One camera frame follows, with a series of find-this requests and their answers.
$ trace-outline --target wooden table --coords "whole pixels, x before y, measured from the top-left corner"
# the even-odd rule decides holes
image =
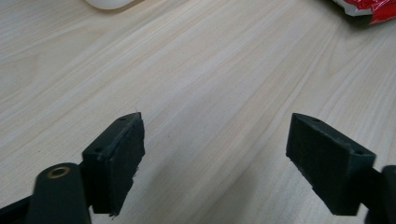
[[[141,111],[146,151],[121,214],[93,223],[362,223],[334,217],[285,156],[292,112],[396,163],[396,20],[330,0],[0,2],[0,206],[81,162]]]

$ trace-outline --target table surface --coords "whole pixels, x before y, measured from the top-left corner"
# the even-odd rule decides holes
[[[396,20],[330,0],[0,2],[0,206],[142,112],[147,154],[121,214],[93,223],[362,223],[285,156],[291,113],[396,163]]]

